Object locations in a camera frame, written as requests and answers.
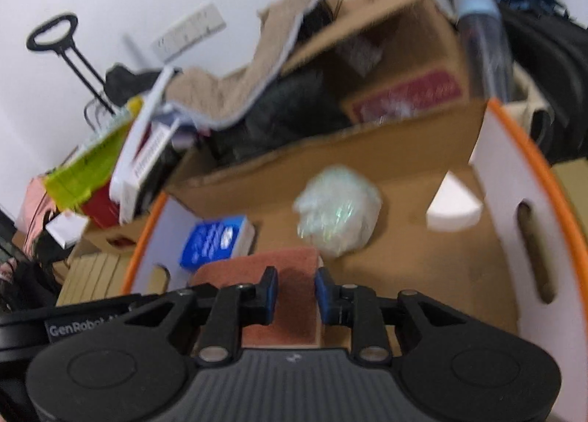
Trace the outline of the white printed paper sheet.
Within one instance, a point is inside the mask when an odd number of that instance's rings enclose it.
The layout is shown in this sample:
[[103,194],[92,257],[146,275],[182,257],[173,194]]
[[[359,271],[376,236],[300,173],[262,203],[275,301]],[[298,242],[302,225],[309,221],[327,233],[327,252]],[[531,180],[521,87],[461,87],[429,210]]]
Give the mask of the white printed paper sheet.
[[47,223],[45,229],[61,248],[68,249],[81,239],[89,221],[85,215],[66,210]]

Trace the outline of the small brown cardboard box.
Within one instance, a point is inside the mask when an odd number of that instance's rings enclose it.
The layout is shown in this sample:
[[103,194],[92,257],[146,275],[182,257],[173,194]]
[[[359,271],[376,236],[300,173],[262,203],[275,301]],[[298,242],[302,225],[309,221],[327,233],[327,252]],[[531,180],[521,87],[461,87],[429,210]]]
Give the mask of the small brown cardboard box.
[[144,227],[150,214],[140,216],[131,223],[110,228],[98,228],[90,223],[83,234],[83,241],[99,252],[125,255],[131,254],[137,248],[137,243],[143,234]]

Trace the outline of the large brown cardboard box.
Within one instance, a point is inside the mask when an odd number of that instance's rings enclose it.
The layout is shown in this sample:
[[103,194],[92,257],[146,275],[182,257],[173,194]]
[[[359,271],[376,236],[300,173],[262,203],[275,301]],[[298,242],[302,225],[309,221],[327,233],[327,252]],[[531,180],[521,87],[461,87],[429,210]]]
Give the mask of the large brown cardboard box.
[[354,123],[402,119],[469,100],[465,58],[435,0],[327,0],[334,21],[281,69],[322,71]]

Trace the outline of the iridescent crumpled plastic ball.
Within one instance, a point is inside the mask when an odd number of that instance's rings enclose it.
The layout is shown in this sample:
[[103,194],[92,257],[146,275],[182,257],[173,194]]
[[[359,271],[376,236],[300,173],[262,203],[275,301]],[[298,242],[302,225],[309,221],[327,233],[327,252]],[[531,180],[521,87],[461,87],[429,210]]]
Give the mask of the iridescent crumpled plastic ball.
[[331,165],[311,178],[293,203],[298,236],[325,259],[364,248],[378,223],[379,189],[344,165]]

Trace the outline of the blue white tissue pack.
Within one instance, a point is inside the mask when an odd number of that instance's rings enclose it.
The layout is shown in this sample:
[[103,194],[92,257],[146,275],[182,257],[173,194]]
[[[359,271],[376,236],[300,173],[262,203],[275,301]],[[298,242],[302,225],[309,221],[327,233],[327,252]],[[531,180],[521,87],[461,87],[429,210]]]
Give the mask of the blue white tissue pack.
[[217,261],[247,256],[255,238],[255,228],[244,215],[202,220],[187,238],[179,265],[196,272]]

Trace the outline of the white flat board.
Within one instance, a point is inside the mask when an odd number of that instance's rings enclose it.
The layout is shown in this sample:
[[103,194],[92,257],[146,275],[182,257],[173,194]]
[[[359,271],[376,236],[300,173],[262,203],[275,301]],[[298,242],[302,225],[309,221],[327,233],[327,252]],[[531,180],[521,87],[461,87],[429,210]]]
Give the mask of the white flat board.
[[155,129],[154,136],[143,144],[144,135],[150,129],[151,118],[161,106],[165,88],[174,75],[175,69],[171,67],[165,66],[161,70],[150,93],[144,98],[143,106],[130,127],[116,162],[109,197],[112,202],[119,204],[119,225],[133,221],[141,185],[179,127],[180,119],[174,119],[169,127],[159,126]]

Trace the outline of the white wall socket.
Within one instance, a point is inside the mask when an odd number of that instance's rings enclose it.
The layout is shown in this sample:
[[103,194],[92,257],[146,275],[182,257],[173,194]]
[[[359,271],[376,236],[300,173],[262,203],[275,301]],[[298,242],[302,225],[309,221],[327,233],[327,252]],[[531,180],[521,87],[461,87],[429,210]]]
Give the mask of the white wall socket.
[[151,43],[150,49],[158,60],[166,63],[225,27],[226,22],[220,11],[210,2],[172,25]]

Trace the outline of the yellow green snack bag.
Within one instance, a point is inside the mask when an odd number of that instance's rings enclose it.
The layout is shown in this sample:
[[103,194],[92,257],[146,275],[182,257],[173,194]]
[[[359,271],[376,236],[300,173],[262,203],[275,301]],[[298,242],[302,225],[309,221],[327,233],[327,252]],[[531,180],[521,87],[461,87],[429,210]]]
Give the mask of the yellow green snack bag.
[[126,136],[143,104],[142,97],[131,98],[104,130],[95,134],[64,165],[43,178],[45,190],[59,210],[79,209],[95,190],[110,180]]

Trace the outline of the orange kitchen sponge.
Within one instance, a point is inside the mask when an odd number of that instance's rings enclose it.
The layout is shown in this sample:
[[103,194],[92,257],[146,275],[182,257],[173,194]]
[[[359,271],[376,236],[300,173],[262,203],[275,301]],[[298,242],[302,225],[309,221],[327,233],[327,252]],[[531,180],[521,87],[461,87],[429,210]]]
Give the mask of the orange kitchen sponge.
[[242,345],[248,349],[310,349],[322,342],[314,284],[322,265],[320,254],[312,247],[282,249],[206,264],[194,273],[189,284],[210,283],[222,288],[256,283],[266,267],[275,267],[278,292],[272,324],[244,328]]

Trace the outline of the blue lid water bottle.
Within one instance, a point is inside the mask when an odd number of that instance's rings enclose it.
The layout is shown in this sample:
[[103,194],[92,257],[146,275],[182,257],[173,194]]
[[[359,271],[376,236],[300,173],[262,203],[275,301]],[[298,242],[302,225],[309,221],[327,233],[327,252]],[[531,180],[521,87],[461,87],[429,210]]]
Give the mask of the blue lid water bottle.
[[452,0],[462,42],[470,93],[483,99],[511,101],[513,59],[495,0]]

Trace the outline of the black suitcase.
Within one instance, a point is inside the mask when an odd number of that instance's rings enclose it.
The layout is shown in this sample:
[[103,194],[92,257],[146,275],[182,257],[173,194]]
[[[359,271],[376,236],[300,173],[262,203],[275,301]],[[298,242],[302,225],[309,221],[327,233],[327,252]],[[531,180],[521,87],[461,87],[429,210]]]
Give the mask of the black suitcase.
[[532,137],[551,163],[586,158],[587,30],[561,15],[499,9],[514,60],[553,112]]

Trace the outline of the red pumpkin cardboard box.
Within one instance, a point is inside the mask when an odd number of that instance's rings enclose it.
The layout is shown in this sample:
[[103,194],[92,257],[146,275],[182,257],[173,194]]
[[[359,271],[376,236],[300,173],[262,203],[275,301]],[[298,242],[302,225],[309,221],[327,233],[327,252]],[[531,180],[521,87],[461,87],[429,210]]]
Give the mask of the red pumpkin cardboard box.
[[587,345],[587,246],[534,141],[497,103],[309,138],[158,195],[122,290],[256,282],[278,271],[249,346],[344,346],[320,324],[317,269],[381,297],[413,290],[547,350],[566,378]]

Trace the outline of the white wedge makeup sponge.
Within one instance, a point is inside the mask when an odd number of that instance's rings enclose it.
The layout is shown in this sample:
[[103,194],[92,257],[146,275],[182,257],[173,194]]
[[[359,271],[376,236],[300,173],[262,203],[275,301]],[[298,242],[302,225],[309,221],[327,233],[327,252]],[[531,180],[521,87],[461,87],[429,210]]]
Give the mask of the white wedge makeup sponge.
[[483,202],[448,171],[426,212],[427,228],[434,232],[459,232],[479,223]]

